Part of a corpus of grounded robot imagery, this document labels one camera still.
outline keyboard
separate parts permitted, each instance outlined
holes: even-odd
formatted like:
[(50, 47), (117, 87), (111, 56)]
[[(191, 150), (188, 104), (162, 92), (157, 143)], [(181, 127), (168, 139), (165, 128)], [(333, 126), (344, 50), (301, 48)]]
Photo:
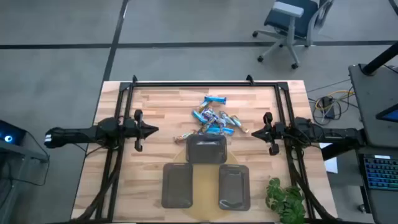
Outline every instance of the keyboard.
[(398, 160), (389, 158), (364, 155), (363, 162), (370, 189), (398, 191)]

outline desk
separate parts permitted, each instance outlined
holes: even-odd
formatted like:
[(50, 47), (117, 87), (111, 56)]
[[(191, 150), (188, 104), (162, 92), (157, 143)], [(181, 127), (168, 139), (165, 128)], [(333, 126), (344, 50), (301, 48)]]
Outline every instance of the desk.
[[(303, 81), (289, 81), (290, 96), (295, 116), (311, 118), (310, 106)], [(114, 116), (120, 82), (104, 82), (95, 123)], [(114, 222), (198, 222), (181, 209), (164, 209), (160, 205), (162, 194), (162, 168), (172, 162), (185, 145), (176, 145), (173, 136), (198, 129), (199, 122), (191, 115), (192, 109), (202, 101), (204, 95), (226, 96), (226, 105), (215, 105), (215, 110), (235, 114), (245, 127), (256, 131), (264, 126), (262, 117), (266, 111), (278, 121), (277, 103), (273, 88), (250, 87), (147, 87), (134, 88), (131, 114), (141, 109), (144, 121), (159, 127), (159, 131), (143, 141), (144, 150), (134, 149), (134, 139), (125, 144), (116, 199)], [(269, 145), (250, 133), (236, 129), (228, 151), (238, 164), (250, 170), (251, 208), (247, 212), (230, 212), (227, 216), (211, 222), (278, 222), (276, 213), (265, 205), (268, 181), (278, 177), (283, 186), (290, 185), (284, 144), (279, 141), (280, 153), (270, 156)], [(88, 151), (98, 147), (90, 144)], [(100, 189), (103, 175), (105, 150), (99, 150), (86, 158), (73, 207), (72, 218), (81, 215)], [(305, 165), (310, 188), (328, 212), (336, 217), (336, 208), (326, 175), (325, 165), (319, 149), (305, 150)], [(108, 198), (104, 211), (107, 211)]]

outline floor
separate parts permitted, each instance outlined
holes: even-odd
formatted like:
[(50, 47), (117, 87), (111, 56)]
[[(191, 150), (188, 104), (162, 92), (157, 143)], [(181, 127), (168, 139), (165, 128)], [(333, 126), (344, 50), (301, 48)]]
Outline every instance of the floor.
[[(305, 80), (307, 90), (314, 90), (347, 79), (349, 65), (369, 62), (398, 38), (398, 29), (391, 29), (398, 22), (393, 0), (335, 0), (316, 46), (297, 46), (302, 64), (291, 70), (285, 49), (256, 61), (273, 40), (251, 33), (262, 28), (273, 0), (130, 0), (121, 11), (126, 2), (0, 0), (0, 118), (37, 139), (55, 126), (86, 127), (102, 81), (132, 75), (242, 80), (251, 74), (256, 80)], [(398, 65), (398, 58), (389, 63)], [(308, 96), (350, 86), (343, 82)], [(350, 107), (328, 126), (360, 128), (358, 110)], [(26, 186), (13, 223), (69, 219), (84, 153), (74, 146), (49, 153), (47, 183)], [(356, 210), (362, 199), (355, 161), (350, 152), (339, 156), (340, 173), (329, 175), (336, 207), (344, 220), (372, 223)], [(32, 180), (40, 181), (44, 172), (45, 166), (33, 166)]]

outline white paper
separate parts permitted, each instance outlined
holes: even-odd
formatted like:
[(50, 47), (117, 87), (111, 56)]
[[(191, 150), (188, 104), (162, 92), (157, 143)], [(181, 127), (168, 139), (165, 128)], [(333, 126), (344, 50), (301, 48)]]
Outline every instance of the white paper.
[[(324, 147), (327, 147), (331, 145), (331, 143), (319, 143), (319, 147), (321, 149), (323, 149)], [(326, 167), (326, 171), (327, 172), (332, 172), (334, 174), (338, 173), (338, 169), (337, 169), (337, 158), (333, 157), (331, 159), (328, 159), (327, 161), (325, 161), (325, 167)]]

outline green leaves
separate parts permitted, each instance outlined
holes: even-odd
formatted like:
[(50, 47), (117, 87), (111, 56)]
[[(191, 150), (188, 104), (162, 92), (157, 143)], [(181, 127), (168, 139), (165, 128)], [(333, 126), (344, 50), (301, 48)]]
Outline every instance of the green leaves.
[(266, 205), (279, 214), (283, 224), (303, 224), (305, 209), (304, 196), (297, 186), (280, 187), (280, 180), (273, 178), (267, 187)]

